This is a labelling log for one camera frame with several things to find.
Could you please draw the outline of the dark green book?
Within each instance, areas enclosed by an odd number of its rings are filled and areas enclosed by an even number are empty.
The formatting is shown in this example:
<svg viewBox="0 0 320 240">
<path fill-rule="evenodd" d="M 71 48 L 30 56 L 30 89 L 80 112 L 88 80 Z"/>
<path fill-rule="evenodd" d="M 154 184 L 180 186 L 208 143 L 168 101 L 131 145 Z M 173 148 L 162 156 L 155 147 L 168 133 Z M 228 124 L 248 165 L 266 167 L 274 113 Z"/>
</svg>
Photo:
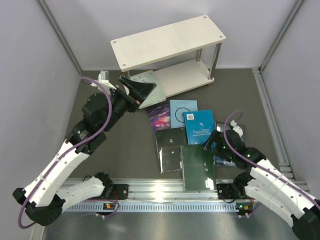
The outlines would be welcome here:
<svg viewBox="0 0 320 240">
<path fill-rule="evenodd" d="M 180 158 L 185 192 L 204 192 L 216 189 L 214 157 L 201 145 L 181 145 Z"/>
</svg>

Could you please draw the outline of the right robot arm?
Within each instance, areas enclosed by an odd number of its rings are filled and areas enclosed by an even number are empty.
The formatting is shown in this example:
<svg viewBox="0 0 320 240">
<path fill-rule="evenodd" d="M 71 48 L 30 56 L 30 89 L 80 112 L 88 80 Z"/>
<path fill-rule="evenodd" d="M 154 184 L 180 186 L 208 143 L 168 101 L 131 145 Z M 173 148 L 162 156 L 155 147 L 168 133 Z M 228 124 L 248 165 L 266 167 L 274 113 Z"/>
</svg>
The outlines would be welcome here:
<svg viewBox="0 0 320 240">
<path fill-rule="evenodd" d="M 298 187 L 234 129 L 214 130 L 203 144 L 221 159 L 243 170 L 232 183 L 238 198 L 252 198 L 281 217 L 300 240 L 320 238 L 320 200 Z"/>
</svg>

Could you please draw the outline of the black glossy book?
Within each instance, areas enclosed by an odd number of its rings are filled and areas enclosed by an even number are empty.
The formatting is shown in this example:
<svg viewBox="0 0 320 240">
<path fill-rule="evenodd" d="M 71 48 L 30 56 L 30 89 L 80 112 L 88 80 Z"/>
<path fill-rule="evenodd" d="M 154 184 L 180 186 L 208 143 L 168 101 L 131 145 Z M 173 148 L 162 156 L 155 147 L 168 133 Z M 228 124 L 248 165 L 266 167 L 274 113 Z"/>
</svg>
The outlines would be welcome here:
<svg viewBox="0 0 320 240">
<path fill-rule="evenodd" d="M 158 130 L 155 134 L 160 173 L 181 171 L 180 146 L 187 144 L 184 127 Z"/>
</svg>

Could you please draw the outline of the bright blue book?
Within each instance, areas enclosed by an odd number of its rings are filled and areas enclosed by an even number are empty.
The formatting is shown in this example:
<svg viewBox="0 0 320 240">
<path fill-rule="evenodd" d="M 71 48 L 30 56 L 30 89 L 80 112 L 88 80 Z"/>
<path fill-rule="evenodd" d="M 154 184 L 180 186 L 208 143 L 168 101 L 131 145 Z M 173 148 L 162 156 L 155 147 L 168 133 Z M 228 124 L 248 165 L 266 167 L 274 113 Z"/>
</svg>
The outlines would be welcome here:
<svg viewBox="0 0 320 240">
<path fill-rule="evenodd" d="M 183 117 L 189 145 L 204 144 L 216 127 L 210 109 L 184 112 Z"/>
</svg>

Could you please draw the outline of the pale grey-green book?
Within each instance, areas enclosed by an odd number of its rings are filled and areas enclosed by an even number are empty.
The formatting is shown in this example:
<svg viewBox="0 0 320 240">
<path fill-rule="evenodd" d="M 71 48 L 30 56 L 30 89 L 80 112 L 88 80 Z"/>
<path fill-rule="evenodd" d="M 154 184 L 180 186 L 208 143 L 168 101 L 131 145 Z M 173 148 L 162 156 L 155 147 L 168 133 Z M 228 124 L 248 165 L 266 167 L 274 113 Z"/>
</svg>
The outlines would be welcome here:
<svg viewBox="0 0 320 240">
<path fill-rule="evenodd" d="M 156 88 L 149 94 L 146 100 L 140 105 L 140 109 L 150 107 L 152 105 L 161 103 L 166 100 L 166 95 L 164 93 L 163 87 L 158 80 L 156 74 L 153 70 L 148 70 L 140 74 L 136 74 L 130 77 L 132 81 L 138 83 L 155 83 Z"/>
</svg>

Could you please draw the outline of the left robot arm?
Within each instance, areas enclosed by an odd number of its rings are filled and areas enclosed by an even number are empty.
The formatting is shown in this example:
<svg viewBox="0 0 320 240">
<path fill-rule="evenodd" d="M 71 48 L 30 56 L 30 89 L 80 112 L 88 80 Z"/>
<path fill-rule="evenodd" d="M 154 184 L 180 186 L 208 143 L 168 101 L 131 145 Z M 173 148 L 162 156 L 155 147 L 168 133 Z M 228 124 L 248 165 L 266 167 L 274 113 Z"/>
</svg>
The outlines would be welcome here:
<svg viewBox="0 0 320 240">
<path fill-rule="evenodd" d="M 107 80 L 81 77 L 82 82 L 98 87 L 101 92 L 87 99 L 82 107 L 83 119 L 72 128 L 58 153 L 39 176 L 26 187 L 16 188 L 12 193 L 13 198 L 21 205 L 17 220 L 21 229 L 28 228 L 22 223 L 23 214 L 33 224 L 48 226 L 65 210 L 80 202 L 96 197 L 107 199 L 113 194 L 114 183 L 103 172 L 68 188 L 61 186 L 107 139 L 105 133 L 126 112 L 135 113 L 157 87 L 156 83 L 132 81 L 124 76 L 120 76 L 118 80 L 128 88 L 129 93 Z"/>
</svg>

